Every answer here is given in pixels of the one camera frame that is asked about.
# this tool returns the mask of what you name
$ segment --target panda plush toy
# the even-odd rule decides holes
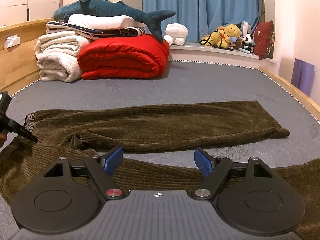
[[[242,48],[246,49],[247,51],[249,51],[250,53],[253,53],[253,47],[256,44],[253,41],[253,36],[252,34],[246,34],[243,38],[242,38]]]

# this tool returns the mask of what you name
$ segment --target brown corduroy pants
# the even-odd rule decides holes
[[[8,203],[60,156],[80,161],[95,155],[94,149],[113,146],[146,153],[231,146],[289,135],[256,101],[43,110],[28,115],[25,127],[33,130],[38,143],[16,137],[0,153],[0,193]],[[306,240],[318,239],[320,234],[319,164],[316,159],[275,169],[305,200],[306,214],[298,232]],[[203,176],[198,169],[123,159],[113,179],[123,190],[191,191]]]

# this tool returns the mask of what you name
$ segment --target wooden headboard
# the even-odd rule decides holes
[[[37,39],[45,34],[46,23],[52,19],[31,21],[0,29],[0,92],[14,94],[39,79],[34,48]],[[7,37],[17,35],[20,43],[4,49]]]

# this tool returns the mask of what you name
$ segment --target black strap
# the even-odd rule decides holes
[[[226,50],[231,50],[231,51],[233,51],[233,49],[221,47],[222,37],[221,37],[221,42],[220,42],[220,44],[219,44],[218,46],[217,46],[217,45],[214,45],[214,44],[211,44],[211,42],[209,41],[209,39],[210,39],[212,33],[210,33],[210,35],[209,35],[207,38],[201,40],[199,43],[200,43],[201,45],[205,45],[205,44],[209,43],[210,46],[213,47],[213,48],[226,49]]]

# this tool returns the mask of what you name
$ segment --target silver button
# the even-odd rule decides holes
[[[207,197],[210,196],[210,191],[204,188],[197,189],[195,195],[198,197]]]

